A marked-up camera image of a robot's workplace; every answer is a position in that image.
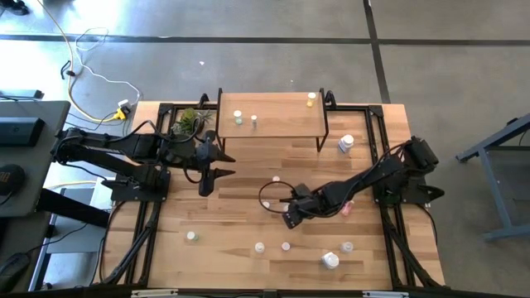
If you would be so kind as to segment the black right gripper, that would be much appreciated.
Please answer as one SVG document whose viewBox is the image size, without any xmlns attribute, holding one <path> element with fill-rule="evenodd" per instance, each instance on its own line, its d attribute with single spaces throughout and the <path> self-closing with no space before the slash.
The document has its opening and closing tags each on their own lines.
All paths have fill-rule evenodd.
<svg viewBox="0 0 530 298">
<path fill-rule="evenodd" d="M 330 213 L 330 204 L 323 192 L 326 186 L 311 190 L 307 185 L 299 184 L 292 188 L 291 198 L 286 199 L 287 211 L 282 214 L 289 229 L 294 229 L 304 219 L 325 218 Z"/>
</svg>

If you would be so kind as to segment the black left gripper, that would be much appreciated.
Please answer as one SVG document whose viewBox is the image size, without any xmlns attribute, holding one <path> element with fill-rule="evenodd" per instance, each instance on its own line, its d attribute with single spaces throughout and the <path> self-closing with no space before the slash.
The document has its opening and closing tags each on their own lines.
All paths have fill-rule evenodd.
<svg viewBox="0 0 530 298">
<path fill-rule="evenodd" d="M 210 169 L 210 164 L 214 161 L 236 162 L 233 157 L 219 151 L 218 146 L 214 143 L 215 139 L 215 131 L 209 130 L 205 133 L 205 141 L 195 149 L 196 164 L 201 173 L 199 195 L 203 197 L 207 197 L 213 192 L 214 179 L 235 174 L 235 171 L 232 170 L 215 168 L 212 171 Z"/>
</svg>

